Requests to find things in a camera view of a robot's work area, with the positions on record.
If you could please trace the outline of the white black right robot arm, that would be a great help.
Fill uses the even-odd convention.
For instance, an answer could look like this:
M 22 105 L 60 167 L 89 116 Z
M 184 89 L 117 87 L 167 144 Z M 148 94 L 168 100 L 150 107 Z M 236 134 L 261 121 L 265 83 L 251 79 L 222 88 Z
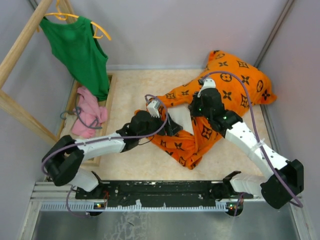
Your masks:
M 263 140 L 258 140 L 237 113 L 225 109 L 216 88 L 207 87 L 196 92 L 189 110 L 193 117 L 205 118 L 209 129 L 240 148 L 262 173 L 258 176 L 234 172 L 225 177 L 223 192 L 227 197 L 247 193 L 280 209 L 304 190 L 303 164 L 297 159 L 288 160 Z

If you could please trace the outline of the orange patterned pillowcase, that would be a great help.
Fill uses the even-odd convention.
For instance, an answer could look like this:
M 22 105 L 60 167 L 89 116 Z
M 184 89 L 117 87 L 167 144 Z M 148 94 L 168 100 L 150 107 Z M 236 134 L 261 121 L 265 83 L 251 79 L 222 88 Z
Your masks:
M 159 117 L 137 110 L 132 128 L 182 166 L 194 169 L 250 106 L 269 105 L 277 96 L 262 71 L 233 54 L 215 50 L 196 79 L 159 99 Z

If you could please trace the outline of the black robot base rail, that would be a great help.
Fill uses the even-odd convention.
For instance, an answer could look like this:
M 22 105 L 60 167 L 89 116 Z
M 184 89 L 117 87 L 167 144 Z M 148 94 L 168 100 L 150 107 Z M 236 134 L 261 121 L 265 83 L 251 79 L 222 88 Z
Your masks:
M 77 200 L 106 200 L 108 207 L 130 207 L 140 201 L 143 207 L 214 207 L 223 199 L 240 195 L 230 184 L 211 180 L 177 181 L 103 181 L 87 192 L 78 187 Z

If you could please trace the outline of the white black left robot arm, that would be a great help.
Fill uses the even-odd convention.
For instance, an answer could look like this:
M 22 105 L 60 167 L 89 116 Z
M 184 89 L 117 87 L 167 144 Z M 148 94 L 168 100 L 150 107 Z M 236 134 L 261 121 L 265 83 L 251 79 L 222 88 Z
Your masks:
M 103 195 L 104 186 L 95 173 L 81 168 L 84 161 L 127 152 L 137 147 L 140 139 L 155 135 L 172 137 L 182 129 L 168 113 L 161 119 L 141 110 L 130 122 L 112 134 L 80 140 L 75 140 L 70 135 L 62 137 L 44 156 L 41 167 L 57 187 L 72 185 L 97 199 Z

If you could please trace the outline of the white pillow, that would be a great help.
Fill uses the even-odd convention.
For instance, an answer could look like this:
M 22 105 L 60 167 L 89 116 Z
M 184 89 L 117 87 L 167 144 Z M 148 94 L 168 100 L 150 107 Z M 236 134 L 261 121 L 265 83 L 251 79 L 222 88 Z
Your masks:
M 168 108 L 168 113 L 172 120 L 182 126 L 183 130 L 194 135 L 193 125 L 188 104 L 183 103 L 178 106 Z

